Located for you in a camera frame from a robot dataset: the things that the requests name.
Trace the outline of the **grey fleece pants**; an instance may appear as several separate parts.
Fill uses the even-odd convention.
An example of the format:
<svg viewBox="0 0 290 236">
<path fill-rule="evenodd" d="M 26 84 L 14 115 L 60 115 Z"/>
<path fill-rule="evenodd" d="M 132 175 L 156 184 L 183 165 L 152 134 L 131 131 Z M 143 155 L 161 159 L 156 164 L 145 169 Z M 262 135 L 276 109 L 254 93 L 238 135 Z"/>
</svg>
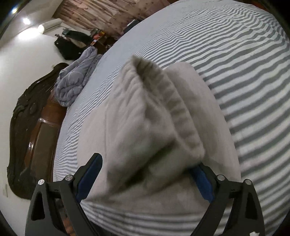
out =
<svg viewBox="0 0 290 236">
<path fill-rule="evenodd" d="M 192 65 L 167 69 L 133 56 L 109 96 L 84 119 L 77 160 L 95 152 L 103 167 L 91 201 L 126 202 L 152 196 L 200 163 L 231 180 L 241 173 L 224 115 Z"/>
</svg>

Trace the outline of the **dark carved wooden headboard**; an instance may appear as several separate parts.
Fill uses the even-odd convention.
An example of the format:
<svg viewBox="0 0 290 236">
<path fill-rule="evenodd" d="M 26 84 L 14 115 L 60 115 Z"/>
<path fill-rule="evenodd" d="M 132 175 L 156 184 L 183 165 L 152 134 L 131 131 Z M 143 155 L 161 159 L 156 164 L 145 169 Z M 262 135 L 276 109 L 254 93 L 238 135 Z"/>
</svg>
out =
<svg viewBox="0 0 290 236">
<path fill-rule="evenodd" d="M 30 200 L 40 179 L 52 181 L 55 150 L 66 108 L 55 98 L 54 85 L 67 63 L 33 82 L 18 98 L 10 122 L 7 168 L 12 192 Z"/>
</svg>

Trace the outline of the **grey blue quilted comforter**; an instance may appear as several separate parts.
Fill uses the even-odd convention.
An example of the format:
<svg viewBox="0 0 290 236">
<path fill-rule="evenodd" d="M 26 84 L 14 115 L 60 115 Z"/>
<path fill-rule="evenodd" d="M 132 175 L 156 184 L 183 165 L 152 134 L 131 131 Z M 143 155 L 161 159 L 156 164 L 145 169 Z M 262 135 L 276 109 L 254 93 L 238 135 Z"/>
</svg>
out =
<svg viewBox="0 0 290 236">
<path fill-rule="evenodd" d="M 54 91 L 62 107 L 70 107 L 75 102 L 101 58 L 97 48 L 90 46 L 77 60 L 60 71 Z"/>
</svg>

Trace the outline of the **grey striped bed sheet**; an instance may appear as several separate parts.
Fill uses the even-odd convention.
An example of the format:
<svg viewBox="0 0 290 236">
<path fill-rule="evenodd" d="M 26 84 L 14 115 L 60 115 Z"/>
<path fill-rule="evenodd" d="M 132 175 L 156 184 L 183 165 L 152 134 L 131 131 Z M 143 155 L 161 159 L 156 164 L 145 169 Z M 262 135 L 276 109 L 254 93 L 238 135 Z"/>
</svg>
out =
<svg viewBox="0 0 290 236">
<path fill-rule="evenodd" d="M 187 62 L 203 78 L 228 123 L 241 176 L 255 186 L 265 233 L 273 235 L 289 212 L 289 38 L 273 15 L 250 4 L 177 1 L 122 36 L 66 113 L 53 179 L 76 172 L 81 125 L 132 55 L 161 68 Z"/>
</svg>

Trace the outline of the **dark hanging clothes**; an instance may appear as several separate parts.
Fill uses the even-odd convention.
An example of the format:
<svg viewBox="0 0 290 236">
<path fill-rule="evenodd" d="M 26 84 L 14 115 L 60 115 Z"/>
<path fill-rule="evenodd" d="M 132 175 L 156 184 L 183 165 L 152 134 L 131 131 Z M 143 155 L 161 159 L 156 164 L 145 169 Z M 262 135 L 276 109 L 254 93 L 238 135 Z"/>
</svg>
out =
<svg viewBox="0 0 290 236">
<path fill-rule="evenodd" d="M 65 60 L 78 59 L 83 51 L 91 44 L 92 37 L 75 30 L 64 29 L 62 34 L 55 34 L 54 42 L 60 54 Z"/>
</svg>

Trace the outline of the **brown patterned curtain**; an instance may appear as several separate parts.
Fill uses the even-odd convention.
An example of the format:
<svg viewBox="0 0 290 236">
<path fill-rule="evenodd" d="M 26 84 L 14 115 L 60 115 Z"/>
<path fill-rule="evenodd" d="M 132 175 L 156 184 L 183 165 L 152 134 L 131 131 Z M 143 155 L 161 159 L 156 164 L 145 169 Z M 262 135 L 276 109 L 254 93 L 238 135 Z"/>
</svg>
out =
<svg viewBox="0 0 290 236">
<path fill-rule="evenodd" d="M 169 1 L 159 0 L 70 0 L 62 1 L 54 17 L 69 25 L 85 30 L 100 29 L 120 38 L 132 21 L 142 21 L 169 5 Z"/>
</svg>

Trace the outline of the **white wall air conditioner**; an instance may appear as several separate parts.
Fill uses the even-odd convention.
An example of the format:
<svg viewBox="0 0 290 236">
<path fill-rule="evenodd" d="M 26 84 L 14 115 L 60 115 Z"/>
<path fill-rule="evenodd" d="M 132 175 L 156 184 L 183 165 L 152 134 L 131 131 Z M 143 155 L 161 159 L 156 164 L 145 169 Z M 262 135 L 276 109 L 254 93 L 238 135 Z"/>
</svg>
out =
<svg viewBox="0 0 290 236">
<path fill-rule="evenodd" d="M 37 29 L 41 34 L 43 34 L 47 31 L 50 31 L 51 29 L 54 29 L 55 27 L 60 26 L 61 23 L 62 23 L 62 19 L 60 18 L 52 19 L 50 21 L 40 24 Z"/>
</svg>

